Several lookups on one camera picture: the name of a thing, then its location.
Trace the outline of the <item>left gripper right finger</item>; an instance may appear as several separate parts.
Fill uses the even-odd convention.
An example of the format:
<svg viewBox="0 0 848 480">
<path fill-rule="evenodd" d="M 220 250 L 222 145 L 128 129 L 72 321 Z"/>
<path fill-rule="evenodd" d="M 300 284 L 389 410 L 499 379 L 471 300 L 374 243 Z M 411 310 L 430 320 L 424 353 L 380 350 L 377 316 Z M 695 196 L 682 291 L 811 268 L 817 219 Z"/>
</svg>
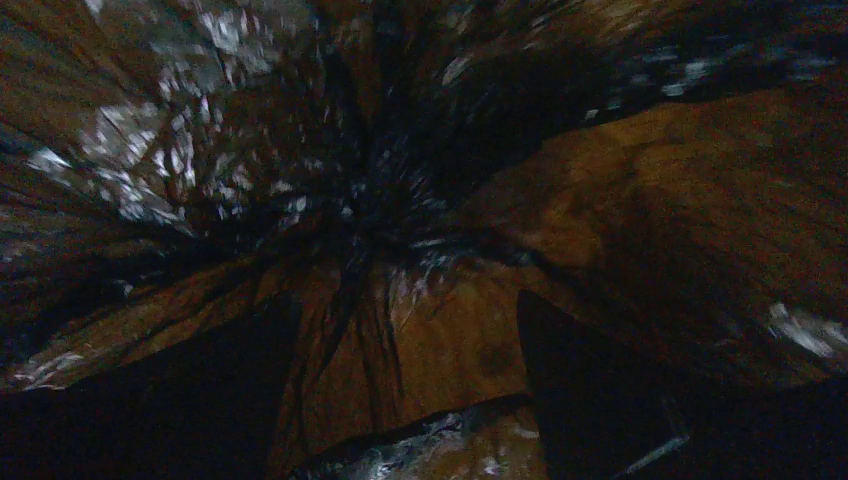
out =
<svg viewBox="0 0 848 480">
<path fill-rule="evenodd" d="M 553 479 L 843 479 L 847 382 L 764 392 L 656 361 L 534 292 L 516 319 Z"/>
</svg>

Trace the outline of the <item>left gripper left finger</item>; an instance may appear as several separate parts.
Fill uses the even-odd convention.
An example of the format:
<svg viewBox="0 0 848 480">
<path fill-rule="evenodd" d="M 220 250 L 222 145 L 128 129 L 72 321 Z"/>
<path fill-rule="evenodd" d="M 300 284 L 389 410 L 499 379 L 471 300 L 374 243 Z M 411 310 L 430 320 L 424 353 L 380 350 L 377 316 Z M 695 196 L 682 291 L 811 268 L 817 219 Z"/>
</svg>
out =
<svg viewBox="0 0 848 480">
<path fill-rule="evenodd" d="M 288 299 L 62 390 L 1 398 L 5 479 L 261 479 L 299 333 Z"/>
</svg>

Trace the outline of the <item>black plastic trash bag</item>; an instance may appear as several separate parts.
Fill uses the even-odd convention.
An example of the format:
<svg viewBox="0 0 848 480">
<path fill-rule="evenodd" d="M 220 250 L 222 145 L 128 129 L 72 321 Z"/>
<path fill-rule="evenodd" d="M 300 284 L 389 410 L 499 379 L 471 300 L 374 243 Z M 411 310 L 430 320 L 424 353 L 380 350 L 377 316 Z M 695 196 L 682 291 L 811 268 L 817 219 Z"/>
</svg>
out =
<svg viewBox="0 0 848 480">
<path fill-rule="evenodd" d="M 523 290 L 847 382 L 846 3 L 2 3 L 1 398 L 288 298 L 261 479 L 553 479 Z"/>
</svg>

